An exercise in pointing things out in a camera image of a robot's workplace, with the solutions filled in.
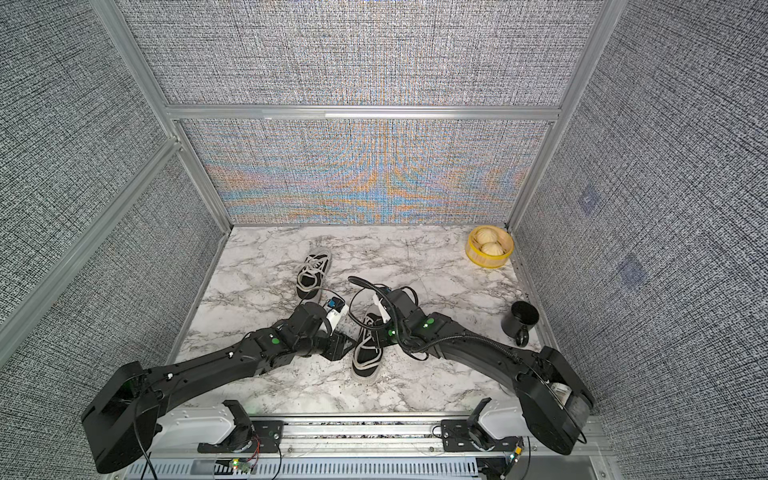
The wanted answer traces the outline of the black canvas sneaker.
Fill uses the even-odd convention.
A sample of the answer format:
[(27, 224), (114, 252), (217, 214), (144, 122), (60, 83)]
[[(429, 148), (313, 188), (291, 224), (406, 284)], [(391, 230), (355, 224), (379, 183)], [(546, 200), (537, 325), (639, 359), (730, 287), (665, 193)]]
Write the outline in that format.
[(374, 382), (381, 369), (383, 348), (379, 345), (375, 332), (360, 327), (357, 344), (352, 358), (352, 375), (362, 383)]
[(296, 293), (301, 301), (312, 301), (322, 293), (332, 254), (327, 249), (310, 251), (296, 275)]

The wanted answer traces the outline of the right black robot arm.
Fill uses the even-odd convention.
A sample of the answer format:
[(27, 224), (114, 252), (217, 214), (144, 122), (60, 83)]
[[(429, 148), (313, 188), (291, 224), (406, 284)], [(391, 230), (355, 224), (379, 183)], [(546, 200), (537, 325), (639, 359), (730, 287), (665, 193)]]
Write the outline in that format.
[(565, 357), (545, 346), (532, 351), (476, 334), (438, 312), (426, 314), (404, 289), (377, 296), (391, 316), (395, 341), (409, 353), (458, 362), (514, 392), (533, 437), (562, 455), (584, 441), (595, 398)]

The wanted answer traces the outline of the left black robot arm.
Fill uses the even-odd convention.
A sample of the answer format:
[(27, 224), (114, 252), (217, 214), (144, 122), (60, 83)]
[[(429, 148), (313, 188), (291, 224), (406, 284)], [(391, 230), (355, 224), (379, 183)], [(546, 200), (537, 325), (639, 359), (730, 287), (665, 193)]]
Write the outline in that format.
[(336, 326), (348, 311), (338, 297), (324, 304), (306, 302), (289, 318), (213, 353), (151, 368), (138, 361), (122, 365), (81, 416), (97, 472), (118, 471), (148, 453), (160, 434), (159, 419), (195, 397), (281, 368), (296, 357), (343, 358), (350, 338)]

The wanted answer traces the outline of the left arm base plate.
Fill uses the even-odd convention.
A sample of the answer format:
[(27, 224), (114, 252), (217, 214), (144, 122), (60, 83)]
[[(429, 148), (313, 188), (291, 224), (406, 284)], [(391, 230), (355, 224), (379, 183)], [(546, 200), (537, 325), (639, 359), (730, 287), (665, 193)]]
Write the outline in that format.
[(200, 443), (201, 454), (276, 453), (280, 446), (284, 422), (280, 420), (253, 421), (250, 427), (236, 426), (220, 443)]

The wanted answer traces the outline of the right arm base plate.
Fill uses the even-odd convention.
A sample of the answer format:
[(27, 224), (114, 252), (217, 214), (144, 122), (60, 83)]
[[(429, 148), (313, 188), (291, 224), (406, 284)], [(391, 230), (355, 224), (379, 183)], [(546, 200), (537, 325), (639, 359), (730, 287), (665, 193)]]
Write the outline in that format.
[(439, 437), (443, 450), (449, 453), (459, 452), (517, 452), (525, 446), (522, 437), (495, 439), (480, 426), (468, 420), (448, 420), (440, 422)]

